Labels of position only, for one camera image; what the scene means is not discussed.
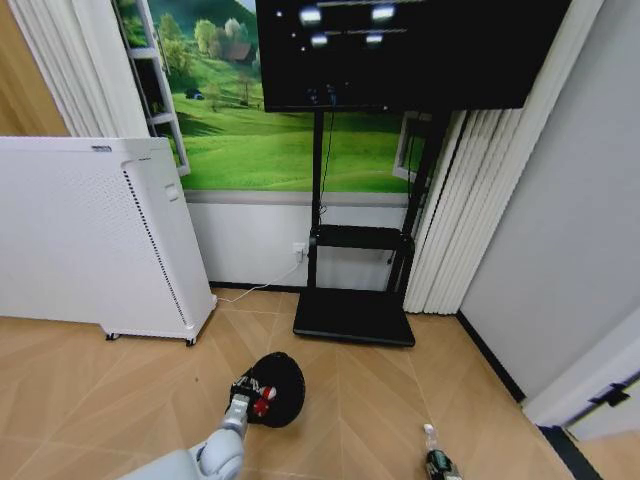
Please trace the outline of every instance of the wooden floor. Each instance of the wooden floor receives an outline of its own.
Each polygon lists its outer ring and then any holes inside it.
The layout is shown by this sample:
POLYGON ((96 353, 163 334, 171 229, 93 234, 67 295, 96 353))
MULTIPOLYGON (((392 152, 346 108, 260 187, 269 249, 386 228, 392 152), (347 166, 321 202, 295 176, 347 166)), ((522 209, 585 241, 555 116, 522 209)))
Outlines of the wooden floor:
POLYGON ((191 447, 231 382, 277 350, 302 367, 306 402, 284 429, 249 428, 244 480, 425 479, 428 421, 467 479, 572 478, 453 317, 412 316, 413 349, 337 345, 292 334, 296 303, 222 302, 193 348, 0 319, 0 478, 115 478, 191 447))
POLYGON ((640 431, 576 445, 604 480, 640 478, 640 431))

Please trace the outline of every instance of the spray bottle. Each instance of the spray bottle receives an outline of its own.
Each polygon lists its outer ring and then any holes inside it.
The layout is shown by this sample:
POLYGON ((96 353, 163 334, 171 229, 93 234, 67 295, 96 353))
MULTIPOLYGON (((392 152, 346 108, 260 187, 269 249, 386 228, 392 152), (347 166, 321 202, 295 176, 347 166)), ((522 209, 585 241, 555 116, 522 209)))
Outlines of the spray bottle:
POLYGON ((438 448, 435 427, 426 423, 424 433, 427 435, 426 468, 430 480, 462 480, 458 467, 438 448))

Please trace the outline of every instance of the television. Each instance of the television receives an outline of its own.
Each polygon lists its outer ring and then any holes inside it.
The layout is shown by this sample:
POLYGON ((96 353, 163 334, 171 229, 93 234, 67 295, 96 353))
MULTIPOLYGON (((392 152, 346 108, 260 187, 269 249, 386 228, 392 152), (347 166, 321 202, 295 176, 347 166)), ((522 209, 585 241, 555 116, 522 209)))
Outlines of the television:
POLYGON ((522 107, 570 0, 256 0, 266 111, 522 107))

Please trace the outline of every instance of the vertical blind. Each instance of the vertical blind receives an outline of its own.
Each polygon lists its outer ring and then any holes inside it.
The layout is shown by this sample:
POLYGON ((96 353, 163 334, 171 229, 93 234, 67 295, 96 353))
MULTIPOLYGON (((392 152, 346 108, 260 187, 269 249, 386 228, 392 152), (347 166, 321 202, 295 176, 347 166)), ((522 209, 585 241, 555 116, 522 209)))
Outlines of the vertical blind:
POLYGON ((602 2, 573 0, 522 109, 454 117, 416 237, 405 310, 449 314, 462 304, 602 2))
POLYGON ((74 136, 148 137, 109 0, 9 0, 74 136))

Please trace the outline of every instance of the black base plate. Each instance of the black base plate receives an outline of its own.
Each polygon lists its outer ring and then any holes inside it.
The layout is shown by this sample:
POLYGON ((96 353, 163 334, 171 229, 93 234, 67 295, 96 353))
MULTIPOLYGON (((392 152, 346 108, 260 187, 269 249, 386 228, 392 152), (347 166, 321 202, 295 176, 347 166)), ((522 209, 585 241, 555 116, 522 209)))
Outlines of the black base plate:
POLYGON ((413 347, 413 332, 397 293, 306 288, 293 333, 356 343, 413 347))

